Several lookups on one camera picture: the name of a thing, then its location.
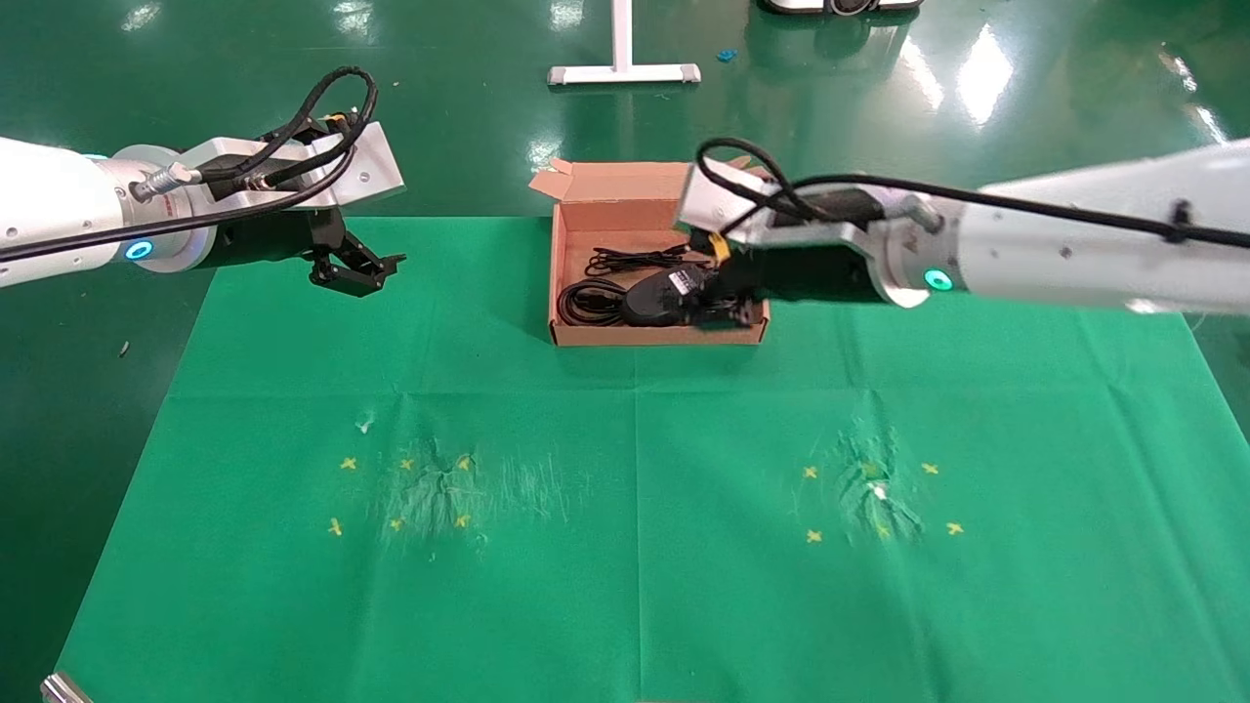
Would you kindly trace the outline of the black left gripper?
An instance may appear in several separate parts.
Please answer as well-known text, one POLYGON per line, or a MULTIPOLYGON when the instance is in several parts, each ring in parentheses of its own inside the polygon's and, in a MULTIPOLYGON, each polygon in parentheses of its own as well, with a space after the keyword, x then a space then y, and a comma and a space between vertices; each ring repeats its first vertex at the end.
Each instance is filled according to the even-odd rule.
POLYGON ((312 285, 354 298, 380 291, 406 254, 380 256, 358 240, 338 209, 288 210, 215 226, 201 266, 312 263, 312 285))

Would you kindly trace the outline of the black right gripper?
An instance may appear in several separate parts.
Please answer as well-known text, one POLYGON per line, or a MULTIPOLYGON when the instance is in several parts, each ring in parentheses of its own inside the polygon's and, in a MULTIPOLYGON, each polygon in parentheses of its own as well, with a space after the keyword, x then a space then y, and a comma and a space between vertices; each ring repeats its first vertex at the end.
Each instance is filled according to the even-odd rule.
POLYGON ((759 324, 764 299, 881 303, 868 260, 848 246, 754 248, 722 261, 688 260, 684 290, 692 296, 688 324, 705 331, 759 324))

